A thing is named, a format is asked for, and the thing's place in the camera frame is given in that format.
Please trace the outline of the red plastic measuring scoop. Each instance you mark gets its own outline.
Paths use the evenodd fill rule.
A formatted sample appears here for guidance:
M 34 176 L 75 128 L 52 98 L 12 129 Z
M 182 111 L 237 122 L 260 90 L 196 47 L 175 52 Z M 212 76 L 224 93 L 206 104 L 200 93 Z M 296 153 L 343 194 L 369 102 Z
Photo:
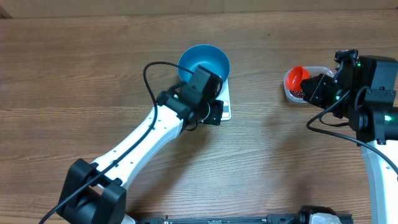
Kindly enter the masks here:
M 300 86 L 302 80 L 306 80 L 310 78 L 309 71 L 303 66 L 296 66 L 287 74 L 287 78 L 285 80 L 285 87 L 291 91 L 301 91 L 302 87 Z

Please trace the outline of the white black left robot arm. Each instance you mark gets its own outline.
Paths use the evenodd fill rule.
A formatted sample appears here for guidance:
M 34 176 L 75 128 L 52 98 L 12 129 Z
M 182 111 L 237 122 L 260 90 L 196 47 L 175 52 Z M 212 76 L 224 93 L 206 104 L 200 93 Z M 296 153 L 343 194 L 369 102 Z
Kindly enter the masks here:
M 223 102 L 217 96 L 229 73 L 198 65 L 188 81 L 152 96 L 151 112 L 126 139 L 92 163 L 73 163 L 58 205 L 48 214 L 68 223 L 135 223 L 126 213 L 132 181 L 182 131 L 193 131 L 198 123 L 220 125 Z

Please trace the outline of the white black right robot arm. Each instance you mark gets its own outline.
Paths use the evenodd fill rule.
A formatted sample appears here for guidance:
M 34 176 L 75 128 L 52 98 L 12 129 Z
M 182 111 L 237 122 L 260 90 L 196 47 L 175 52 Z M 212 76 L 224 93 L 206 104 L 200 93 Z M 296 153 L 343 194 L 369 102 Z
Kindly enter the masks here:
M 317 133 L 345 139 L 361 148 L 366 166 L 373 223 L 397 223 L 397 60 L 359 55 L 356 49 L 337 51 L 336 74 L 304 79 L 300 86 L 304 101 L 323 111 L 347 118 L 355 137 L 306 127 Z

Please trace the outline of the white digital kitchen scale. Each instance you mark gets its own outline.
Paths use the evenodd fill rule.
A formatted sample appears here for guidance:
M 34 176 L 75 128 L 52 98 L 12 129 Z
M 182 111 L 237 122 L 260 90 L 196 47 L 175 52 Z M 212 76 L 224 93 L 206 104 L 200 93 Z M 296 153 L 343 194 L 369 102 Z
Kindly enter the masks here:
M 229 83 L 226 80 L 223 83 L 223 87 L 220 91 L 220 94 L 216 98 L 217 100 L 223 101 L 223 113 L 221 116 L 221 121 L 229 121 L 232 117 L 231 114 L 231 100 L 229 95 Z

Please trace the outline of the blue bowl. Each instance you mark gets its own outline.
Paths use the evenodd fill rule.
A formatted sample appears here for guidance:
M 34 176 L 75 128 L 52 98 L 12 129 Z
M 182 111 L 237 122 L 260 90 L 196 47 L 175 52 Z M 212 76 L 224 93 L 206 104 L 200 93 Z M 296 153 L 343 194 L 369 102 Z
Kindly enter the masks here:
M 227 83 L 231 72 L 231 65 L 227 55 L 218 47 L 213 45 L 201 44 L 190 47 L 186 50 L 178 64 L 194 72 L 198 65 L 219 75 L 223 80 L 223 85 Z

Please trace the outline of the clear plastic food container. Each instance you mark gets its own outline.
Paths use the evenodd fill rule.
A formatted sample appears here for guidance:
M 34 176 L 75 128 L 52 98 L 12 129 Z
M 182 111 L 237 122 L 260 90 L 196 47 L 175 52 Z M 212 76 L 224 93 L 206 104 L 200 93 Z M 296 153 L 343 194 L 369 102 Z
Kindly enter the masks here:
M 300 82 L 319 74 L 334 77 L 334 73 L 329 68 L 319 66 L 296 66 L 286 72 L 283 86 L 287 101 L 293 104 L 306 104 L 307 102 L 303 100 L 304 94 L 300 87 Z

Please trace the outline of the red beans in container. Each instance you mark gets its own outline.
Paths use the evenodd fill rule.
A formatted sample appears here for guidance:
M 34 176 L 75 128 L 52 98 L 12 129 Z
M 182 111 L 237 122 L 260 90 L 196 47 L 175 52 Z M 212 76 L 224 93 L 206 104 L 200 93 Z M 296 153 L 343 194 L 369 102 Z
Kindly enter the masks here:
M 293 97 L 296 97 L 296 98 L 303 98 L 304 97 L 304 93 L 303 93 L 302 90 L 300 90 L 300 91 L 292 91 L 292 90 L 290 90 L 290 94 Z

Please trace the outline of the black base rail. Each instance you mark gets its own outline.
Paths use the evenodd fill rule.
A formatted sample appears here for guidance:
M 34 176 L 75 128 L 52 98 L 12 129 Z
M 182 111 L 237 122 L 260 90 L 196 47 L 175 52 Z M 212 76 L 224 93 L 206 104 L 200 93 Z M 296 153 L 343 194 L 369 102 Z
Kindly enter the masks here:
M 330 207 L 304 205 L 297 213 L 268 214 L 264 217 L 229 218 L 142 218 L 138 224 L 353 224 L 351 214 L 337 214 Z

